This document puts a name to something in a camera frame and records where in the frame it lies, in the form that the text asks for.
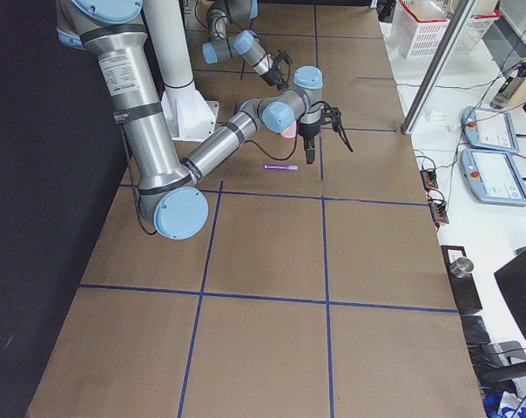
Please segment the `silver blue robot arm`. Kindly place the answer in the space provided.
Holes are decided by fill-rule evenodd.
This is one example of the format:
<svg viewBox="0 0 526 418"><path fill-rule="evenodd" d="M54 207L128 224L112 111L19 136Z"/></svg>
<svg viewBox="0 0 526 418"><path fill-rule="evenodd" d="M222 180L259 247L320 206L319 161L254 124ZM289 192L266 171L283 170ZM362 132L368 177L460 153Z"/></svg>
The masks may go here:
<svg viewBox="0 0 526 418"><path fill-rule="evenodd" d="M291 65L288 52L277 51L274 57L251 30L240 30L233 36L227 34L229 24L253 20L258 14L257 1L214 1L206 13L208 41L202 45L203 57L207 64L242 57L268 85L284 91L289 77L285 77L280 64Z"/></svg>
<svg viewBox="0 0 526 418"><path fill-rule="evenodd" d="M246 101L222 125L218 104L196 88L177 2L59 1L56 12L60 42L98 61L114 120L139 170L138 216L156 233L168 239L196 234L208 216L199 182L261 128L302 137L307 159L314 159L314 138L324 122L321 71L303 66L286 81L251 31L226 34L229 23L257 16L256 2L215 2L203 52L208 63L243 57L279 94Z"/></svg>

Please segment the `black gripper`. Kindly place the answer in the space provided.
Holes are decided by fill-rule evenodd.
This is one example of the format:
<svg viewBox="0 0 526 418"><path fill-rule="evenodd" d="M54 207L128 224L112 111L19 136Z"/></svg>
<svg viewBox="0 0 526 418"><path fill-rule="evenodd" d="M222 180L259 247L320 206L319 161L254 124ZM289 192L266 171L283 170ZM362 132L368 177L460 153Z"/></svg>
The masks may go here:
<svg viewBox="0 0 526 418"><path fill-rule="evenodd" d="M315 138L320 134L320 122L304 124L299 122L298 134L302 136L304 142L304 151L306 164L312 165L315 161Z"/></svg>
<svg viewBox="0 0 526 418"><path fill-rule="evenodd" d="M284 78L284 73L279 66L271 67L267 72L261 75L261 78L269 86L276 86L278 91L284 91L288 88L288 82Z"/></svg>

